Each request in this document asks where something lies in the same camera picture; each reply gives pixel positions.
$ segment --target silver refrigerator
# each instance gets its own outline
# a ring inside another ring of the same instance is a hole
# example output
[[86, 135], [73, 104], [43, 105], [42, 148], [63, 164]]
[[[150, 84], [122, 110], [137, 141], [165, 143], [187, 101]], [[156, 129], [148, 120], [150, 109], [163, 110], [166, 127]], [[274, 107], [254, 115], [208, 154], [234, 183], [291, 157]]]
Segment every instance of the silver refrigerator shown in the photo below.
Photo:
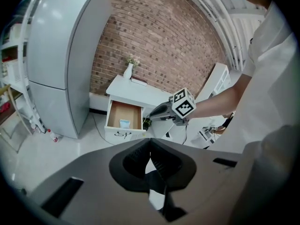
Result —
[[47, 129], [78, 138], [89, 112], [96, 48], [110, 0], [40, 0], [27, 44], [29, 87]]

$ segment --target chair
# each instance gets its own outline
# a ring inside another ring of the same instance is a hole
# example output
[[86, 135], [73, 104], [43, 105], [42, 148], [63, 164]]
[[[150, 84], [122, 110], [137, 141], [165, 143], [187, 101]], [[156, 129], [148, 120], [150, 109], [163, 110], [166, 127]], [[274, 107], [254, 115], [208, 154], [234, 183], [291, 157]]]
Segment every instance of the chair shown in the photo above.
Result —
[[[9, 103], [12, 105], [10, 106], [9, 109], [7, 109], [6, 111], [4, 111], [3, 113], [0, 113], [0, 131], [8, 136], [9, 138], [11, 138], [11, 136], [5, 131], [4, 128], [1, 128], [1, 125], [9, 118], [11, 117], [11, 115], [13, 115], [15, 112], [16, 112], [16, 115], [20, 118], [21, 120], [21, 123], [24, 125], [24, 127], [26, 128], [26, 130], [28, 131], [28, 133], [30, 135], [32, 135], [32, 132], [30, 131], [30, 129], [26, 126], [21, 114], [19, 113], [18, 109], [17, 109], [17, 106], [16, 106], [16, 103], [15, 103], [15, 100], [14, 100], [14, 97], [13, 97], [13, 94], [12, 94], [12, 91], [11, 91], [11, 88], [10, 88], [10, 84], [6, 85], [5, 87], [3, 88], [0, 88], [0, 96], [4, 95], [5, 93], [7, 93], [8, 97], [9, 97]], [[19, 152], [20, 148], [21, 148], [21, 145], [22, 143], [20, 144], [19, 148], [18, 149], [15, 149], [12, 144], [7, 140], [5, 139], [5, 137], [2, 135], [2, 133], [0, 132], [0, 137], [4, 140], [4, 142], [6, 144], [9, 145], [9, 147], [11, 147], [16, 153]]]

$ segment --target white shirt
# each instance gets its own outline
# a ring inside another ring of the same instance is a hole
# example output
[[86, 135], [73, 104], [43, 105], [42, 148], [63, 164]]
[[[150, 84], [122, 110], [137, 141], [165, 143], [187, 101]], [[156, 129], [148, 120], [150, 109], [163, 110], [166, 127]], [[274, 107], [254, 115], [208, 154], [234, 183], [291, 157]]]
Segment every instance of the white shirt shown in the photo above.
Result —
[[242, 153], [283, 125], [298, 121], [300, 72], [297, 41], [275, 3], [255, 31], [244, 74], [251, 76], [226, 131], [208, 149]]

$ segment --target white vase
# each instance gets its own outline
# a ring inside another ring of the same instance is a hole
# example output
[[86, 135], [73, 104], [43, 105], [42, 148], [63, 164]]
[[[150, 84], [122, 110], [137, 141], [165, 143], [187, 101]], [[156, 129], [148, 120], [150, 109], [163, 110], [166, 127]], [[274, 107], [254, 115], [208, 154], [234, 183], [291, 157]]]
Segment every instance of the white vase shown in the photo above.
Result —
[[132, 67], [133, 67], [133, 64], [132, 64], [132, 63], [129, 63], [127, 69], [125, 70], [125, 72], [124, 72], [124, 74], [123, 74], [123, 77], [124, 77], [124, 78], [126, 78], [126, 79], [130, 79], [130, 78], [131, 78], [131, 75], [132, 75]]

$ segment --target brick wall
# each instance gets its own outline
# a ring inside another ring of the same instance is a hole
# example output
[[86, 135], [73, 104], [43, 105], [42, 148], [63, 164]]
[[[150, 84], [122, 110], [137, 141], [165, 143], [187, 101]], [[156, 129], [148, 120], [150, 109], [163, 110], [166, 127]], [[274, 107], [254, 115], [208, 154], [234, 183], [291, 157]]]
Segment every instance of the brick wall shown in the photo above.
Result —
[[95, 54], [90, 91], [105, 94], [126, 69], [126, 57], [141, 57], [134, 70], [148, 84], [197, 95], [216, 62], [225, 63], [218, 35], [191, 0], [111, 0], [113, 14]]

